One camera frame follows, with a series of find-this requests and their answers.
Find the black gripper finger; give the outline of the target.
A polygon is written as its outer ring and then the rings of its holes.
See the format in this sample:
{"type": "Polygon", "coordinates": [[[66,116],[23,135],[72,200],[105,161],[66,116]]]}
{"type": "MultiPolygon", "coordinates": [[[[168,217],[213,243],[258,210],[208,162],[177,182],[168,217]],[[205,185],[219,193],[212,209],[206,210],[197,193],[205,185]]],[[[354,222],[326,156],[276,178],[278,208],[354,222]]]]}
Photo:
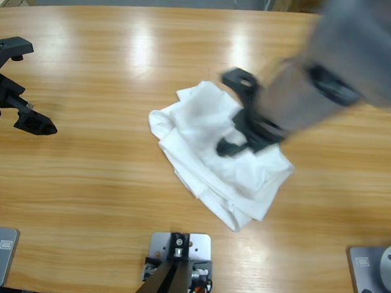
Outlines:
{"type": "Polygon", "coordinates": [[[14,124],[15,128],[36,136],[50,136],[57,133],[57,128],[50,118],[40,113],[34,111],[22,113],[19,111],[18,116],[18,120],[14,124]]]}
{"type": "Polygon", "coordinates": [[[56,125],[50,118],[27,107],[20,109],[19,129],[33,132],[57,132],[56,125]]]}
{"type": "Polygon", "coordinates": [[[249,142],[237,145],[222,138],[218,141],[215,150],[220,157],[232,157],[249,148],[251,148],[249,142]]]}

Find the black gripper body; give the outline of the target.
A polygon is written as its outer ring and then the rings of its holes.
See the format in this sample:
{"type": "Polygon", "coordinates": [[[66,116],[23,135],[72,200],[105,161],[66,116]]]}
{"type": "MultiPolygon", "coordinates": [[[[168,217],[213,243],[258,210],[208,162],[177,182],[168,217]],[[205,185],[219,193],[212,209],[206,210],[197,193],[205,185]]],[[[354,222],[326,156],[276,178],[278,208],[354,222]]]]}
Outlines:
{"type": "Polygon", "coordinates": [[[240,145],[232,143],[230,152],[240,153],[250,149],[256,153],[286,138],[286,133],[280,127],[254,112],[251,102],[242,101],[242,105],[243,108],[233,117],[233,123],[245,140],[240,145]]]}
{"type": "Polygon", "coordinates": [[[22,115],[28,114],[30,112],[28,102],[20,97],[25,90],[18,83],[0,74],[0,108],[14,108],[22,115]]]}

